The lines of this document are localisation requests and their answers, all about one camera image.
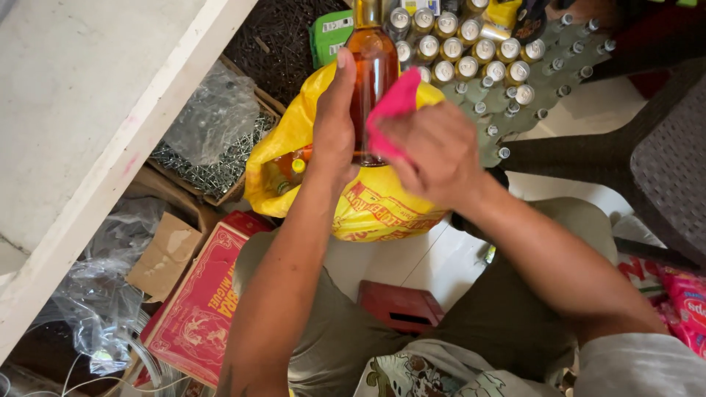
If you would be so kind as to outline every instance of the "yellow plastic bag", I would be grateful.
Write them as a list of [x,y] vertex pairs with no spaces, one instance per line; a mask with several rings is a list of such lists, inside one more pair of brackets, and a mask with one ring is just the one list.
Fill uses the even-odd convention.
[[[299,187],[278,196],[270,188],[263,164],[311,143],[316,101],[333,80],[335,69],[333,62],[307,78],[277,128],[253,148],[245,167],[244,197],[255,212],[278,218],[287,215]],[[443,98],[441,91],[422,82],[417,107]],[[358,242],[401,239],[429,231],[445,213],[446,209],[406,193],[392,167],[363,167],[338,200],[332,233]]]

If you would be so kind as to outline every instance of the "man's right hand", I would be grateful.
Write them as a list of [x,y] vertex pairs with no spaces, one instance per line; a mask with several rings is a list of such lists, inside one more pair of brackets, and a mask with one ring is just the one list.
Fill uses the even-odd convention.
[[382,119],[378,128],[412,161],[385,159],[412,194],[460,210],[479,202],[494,183],[478,161],[476,126],[451,102]]

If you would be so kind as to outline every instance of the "san miguel box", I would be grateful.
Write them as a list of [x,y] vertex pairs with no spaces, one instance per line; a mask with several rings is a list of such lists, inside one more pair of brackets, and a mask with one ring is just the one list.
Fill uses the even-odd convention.
[[240,211],[223,218],[172,296],[142,331],[158,359],[215,388],[238,297],[231,289],[235,260],[264,221]]

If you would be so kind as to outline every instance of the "yellow bottle cap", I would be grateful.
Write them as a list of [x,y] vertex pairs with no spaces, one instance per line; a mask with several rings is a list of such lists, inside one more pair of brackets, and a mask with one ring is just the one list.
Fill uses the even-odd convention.
[[298,158],[295,161],[292,161],[292,169],[294,172],[301,174],[304,170],[306,170],[306,163],[301,158]]

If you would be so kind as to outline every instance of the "green package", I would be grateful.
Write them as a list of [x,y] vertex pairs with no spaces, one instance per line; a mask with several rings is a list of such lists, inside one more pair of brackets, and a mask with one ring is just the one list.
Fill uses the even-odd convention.
[[336,59],[338,49],[346,45],[353,33],[353,10],[326,14],[309,27],[309,44],[313,67],[329,64]]

